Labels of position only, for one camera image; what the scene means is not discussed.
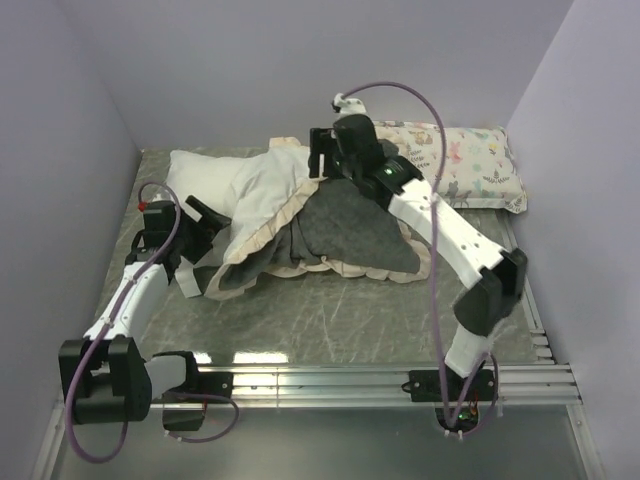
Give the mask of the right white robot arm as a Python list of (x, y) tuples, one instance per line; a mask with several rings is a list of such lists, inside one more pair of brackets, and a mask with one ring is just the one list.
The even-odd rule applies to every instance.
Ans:
[(528, 259), (488, 239), (434, 192), (420, 170), (400, 154), (388, 156), (372, 120), (352, 114), (310, 131), (309, 173), (345, 178), (365, 197), (404, 222), (443, 258), (465, 287), (454, 305), (458, 327), (443, 358), (444, 394), (460, 400), (476, 385), (473, 373), (491, 349), (497, 326), (521, 300)]

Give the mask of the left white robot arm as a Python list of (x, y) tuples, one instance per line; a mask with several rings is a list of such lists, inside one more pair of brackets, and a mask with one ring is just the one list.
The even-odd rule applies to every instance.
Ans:
[(182, 262), (196, 263), (231, 223), (193, 196), (191, 218), (170, 200), (140, 205), (143, 226), (125, 258), (121, 282), (96, 323), (58, 354), (62, 389), (76, 425), (144, 420), (154, 399), (169, 393), (179, 402), (201, 390), (193, 353), (173, 351), (145, 360), (138, 343)]

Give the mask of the white pillow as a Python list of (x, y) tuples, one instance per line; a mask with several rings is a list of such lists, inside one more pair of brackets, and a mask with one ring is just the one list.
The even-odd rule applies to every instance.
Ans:
[(214, 212), (232, 218), (242, 189), (249, 185), (249, 176), (269, 156), (267, 152), (248, 158), (211, 157), (173, 150), (165, 183), (178, 197), (184, 212), (194, 220), (202, 215), (187, 204), (189, 196)]

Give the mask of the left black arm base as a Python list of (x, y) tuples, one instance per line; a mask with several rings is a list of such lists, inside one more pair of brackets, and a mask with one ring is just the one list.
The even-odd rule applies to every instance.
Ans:
[(208, 406), (225, 405), (225, 402), (208, 399), (190, 398), (189, 394), (225, 397), (230, 399), (234, 383), (231, 372), (201, 372), (196, 384), (192, 387), (176, 387), (162, 396), (164, 404), (188, 403), (195, 409), (187, 407), (165, 407), (162, 411), (163, 427), (169, 432), (197, 432), (204, 424)]

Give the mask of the grey pillowcase with cream ruffle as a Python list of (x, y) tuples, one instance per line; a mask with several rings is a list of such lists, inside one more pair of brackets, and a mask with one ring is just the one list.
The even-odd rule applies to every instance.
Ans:
[(428, 277), (431, 256), (408, 226), (346, 179), (310, 179), (308, 147), (276, 137), (267, 152), (241, 191), (231, 225), (201, 260), (179, 267), (185, 297), (234, 298), (262, 273), (290, 278), (334, 271), (399, 284)]

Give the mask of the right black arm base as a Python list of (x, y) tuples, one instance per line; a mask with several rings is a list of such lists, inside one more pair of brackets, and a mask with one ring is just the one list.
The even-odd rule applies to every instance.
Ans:
[(413, 403), (437, 403), (434, 412), (445, 436), (460, 441), (477, 432), (499, 403), (500, 370), (492, 353), (485, 354), (479, 368), (467, 379), (445, 367), (444, 384), (436, 369), (410, 370), (400, 388)]

